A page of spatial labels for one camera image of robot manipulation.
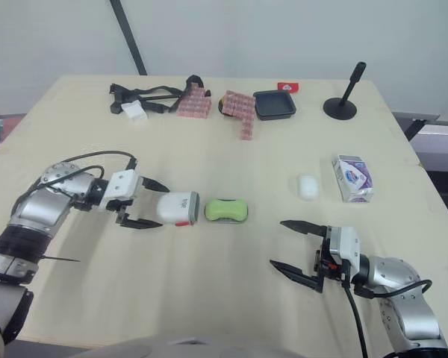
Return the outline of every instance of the green soap bar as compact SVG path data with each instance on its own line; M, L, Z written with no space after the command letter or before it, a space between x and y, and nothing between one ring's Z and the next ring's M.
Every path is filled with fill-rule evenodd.
M243 222L247 219L247 204L244 200L211 199L205 208L205 215L212 222L220 219L232 219Z

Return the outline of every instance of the pink sponge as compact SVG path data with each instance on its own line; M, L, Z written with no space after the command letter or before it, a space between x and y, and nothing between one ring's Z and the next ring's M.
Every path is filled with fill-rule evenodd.
M207 118L211 109L211 99L205 97L206 90L192 84L191 91L179 102L177 114L182 117Z
M242 121L240 138L252 139L252 125L255 118L255 98L249 95L241 95L232 91L226 91L223 98L224 114L235 116Z

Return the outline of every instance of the black tray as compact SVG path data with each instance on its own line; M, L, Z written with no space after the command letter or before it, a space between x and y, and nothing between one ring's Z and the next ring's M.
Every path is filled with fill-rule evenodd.
M296 112L296 106L283 89L255 92L255 111L260 120L290 118Z

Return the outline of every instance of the red label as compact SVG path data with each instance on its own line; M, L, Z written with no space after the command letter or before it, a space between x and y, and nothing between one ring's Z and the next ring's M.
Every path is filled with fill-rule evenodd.
M289 93L295 93L299 90L299 84L297 82L278 82L277 83L278 90L286 90Z

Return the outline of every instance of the soap box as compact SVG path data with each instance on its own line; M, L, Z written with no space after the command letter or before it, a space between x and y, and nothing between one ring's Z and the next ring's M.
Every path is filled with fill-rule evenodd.
M374 189L365 162L360 157L338 155L333 164L343 201L349 203L370 202Z

